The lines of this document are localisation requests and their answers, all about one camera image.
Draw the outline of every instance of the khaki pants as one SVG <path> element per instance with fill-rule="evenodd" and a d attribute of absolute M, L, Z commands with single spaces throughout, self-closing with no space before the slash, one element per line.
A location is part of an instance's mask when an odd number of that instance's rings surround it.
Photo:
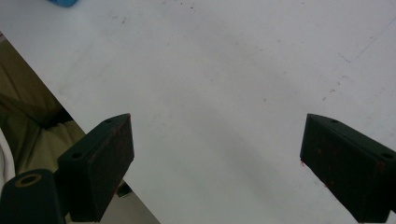
<path fill-rule="evenodd" d="M 74 121 L 47 129 L 62 106 L 8 41 L 0 43 L 0 128 L 16 174 L 58 168 L 57 159 L 84 132 Z"/>

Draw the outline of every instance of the clothing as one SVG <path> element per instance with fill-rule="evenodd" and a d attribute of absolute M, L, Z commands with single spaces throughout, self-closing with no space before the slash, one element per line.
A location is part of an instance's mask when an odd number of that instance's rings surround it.
<path fill-rule="evenodd" d="M 0 129 L 5 137 L 1 141 L 0 136 L 0 174 L 6 174 L 4 181 L 13 176 L 8 169 L 12 165 L 16 175 L 33 169 L 57 170 L 58 157 L 84 136 L 73 120 L 49 127 L 62 110 L 10 43 L 0 43 Z"/>

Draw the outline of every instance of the floor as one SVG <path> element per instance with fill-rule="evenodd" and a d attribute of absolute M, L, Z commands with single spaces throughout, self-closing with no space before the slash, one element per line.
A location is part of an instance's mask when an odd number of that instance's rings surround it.
<path fill-rule="evenodd" d="M 0 42 L 6 37 L 0 32 Z M 157 218 L 133 192 L 124 198 L 114 196 L 100 223 L 103 224 L 159 224 Z"/>

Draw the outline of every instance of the table surface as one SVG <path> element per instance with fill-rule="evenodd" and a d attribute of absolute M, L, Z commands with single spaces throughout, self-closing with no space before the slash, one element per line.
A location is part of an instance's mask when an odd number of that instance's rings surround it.
<path fill-rule="evenodd" d="M 163 224 L 356 223 L 300 163 L 307 113 L 396 148 L 393 0 L 0 3 L 85 132 L 132 114 L 125 178 Z"/>

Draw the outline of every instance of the blue object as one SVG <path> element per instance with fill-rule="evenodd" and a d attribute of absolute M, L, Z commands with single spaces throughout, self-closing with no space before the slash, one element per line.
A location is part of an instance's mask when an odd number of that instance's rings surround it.
<path fill-rule="evenodd" d="M 49 0 L 51 3 L 61 7 L 71 7 L 77 0 Z"/>

